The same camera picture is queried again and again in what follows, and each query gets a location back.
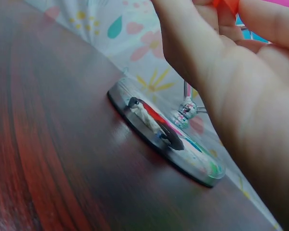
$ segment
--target hand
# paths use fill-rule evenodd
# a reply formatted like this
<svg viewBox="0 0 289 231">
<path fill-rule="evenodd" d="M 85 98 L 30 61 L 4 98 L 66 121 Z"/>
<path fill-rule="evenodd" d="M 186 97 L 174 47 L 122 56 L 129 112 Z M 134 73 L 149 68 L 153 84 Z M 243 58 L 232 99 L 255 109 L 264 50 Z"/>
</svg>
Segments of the hand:
<svg viewBox="0 0 289 231">
<path fill-rule="evenodd" d="M 289 227 L 289 8 L 241 0 L 264 39 L 244 40 L 225 5 L 152 0 L 166 60 L 198 90 L 226 149 L 282 226 Z"/>
</svg>

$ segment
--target small bird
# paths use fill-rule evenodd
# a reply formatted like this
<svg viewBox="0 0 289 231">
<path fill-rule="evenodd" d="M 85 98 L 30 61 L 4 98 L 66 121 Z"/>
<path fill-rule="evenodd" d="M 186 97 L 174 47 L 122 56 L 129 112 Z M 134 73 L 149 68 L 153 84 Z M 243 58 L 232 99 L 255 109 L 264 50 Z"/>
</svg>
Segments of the small bird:
<svg viewBox="0 0 289 231">
<path fill-rule="evenodd" d="M 160 138 L 162 140 L 167 140 L 169 146 L 174 150 L 184 150 L 184 145 L 182 140 L 179 138 L 177 133 L 168 125 L 168 122 L 152 107 L 150 107 L 145 101 L 138 99 L 136 97 L 131 97 L 128 107 L 133 108 L 134 105 L 141 103 L 144 109 L 148 112 L 148 114 L 156 121 L 156 123 L 160 126 L 163 133 L 160 134 Z"/>
</svg>

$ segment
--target wood grain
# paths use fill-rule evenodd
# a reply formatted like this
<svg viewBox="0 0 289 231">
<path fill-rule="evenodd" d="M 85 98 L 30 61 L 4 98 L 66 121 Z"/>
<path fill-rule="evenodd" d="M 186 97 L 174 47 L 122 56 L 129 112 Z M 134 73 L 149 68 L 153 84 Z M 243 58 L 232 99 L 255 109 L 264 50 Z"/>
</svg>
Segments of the wood grain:
<svg viewBox="0 0 289 231">
<path fill-rule="evenodd" d="M 0 230 L 266 231 L 228 179 L 173 169 L 106 97 L 103 55 L 18 1 L 0 0 Z"/>
</svg>

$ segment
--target toy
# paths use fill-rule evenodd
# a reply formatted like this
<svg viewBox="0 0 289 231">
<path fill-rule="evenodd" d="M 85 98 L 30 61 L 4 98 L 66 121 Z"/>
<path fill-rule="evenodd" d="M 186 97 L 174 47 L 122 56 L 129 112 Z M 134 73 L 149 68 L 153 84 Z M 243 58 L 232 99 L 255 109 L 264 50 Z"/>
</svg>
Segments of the toy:
<svg viewBox="0 0 289 231">
<path fill-rule="evenodd" d="M 186 94 L 190 97 L 191 87 L 185 86 L 188 88 Z M 223 178 L 226 171 L 223 162 L 210 155 L 199 141 L 191 139 L 180 126 L 155 107 L 139 92 L 132 79 L 119 80 L 108 91 L 108 97 L 127 124 L 180 172 L 208 187 L 213 187 Z M 182 107 L 187 117 L 193 116 L 194 109 L 197 109 L 191 102 Z M 182 119 L 181 122 L 184 120 L 187 123 L 187 118 L 176 112 L 180 114 L 178 118 Z"/>
</svg>

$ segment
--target clear plastic base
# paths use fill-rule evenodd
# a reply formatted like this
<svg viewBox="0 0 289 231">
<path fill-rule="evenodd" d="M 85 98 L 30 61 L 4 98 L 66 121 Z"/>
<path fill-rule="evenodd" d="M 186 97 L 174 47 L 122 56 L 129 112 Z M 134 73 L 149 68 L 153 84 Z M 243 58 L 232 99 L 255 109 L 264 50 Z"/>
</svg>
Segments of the clear plastic base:
<svg viewBox="0 0 289 231">
<path fill-rule="evenodd" d="M 128 125 L 154 148 L 158 154 L 166 158 L 179 171 L 195 181 L 213 187 L 225 175 L 225 165 L 216 157 L 212 156 L 199 142 L 192 140 L 186 133 L 178 128 L 166 117 L 155 105 L 150 102 L 133 85 L 129 78 L 122 78 L 108 92 L 108 96 L 114 107 L 122 115 Z M 171 130 L 172 139 L 179 139 L 183 144 L 182 150 L 171 148 L 169 142 L 165 142 L 158 134 L 154 133 L 129 107 L 132 97 L 141 99 L 150 109 L 157 113 L 164 123 L 164 127 Z"/>
</svg>

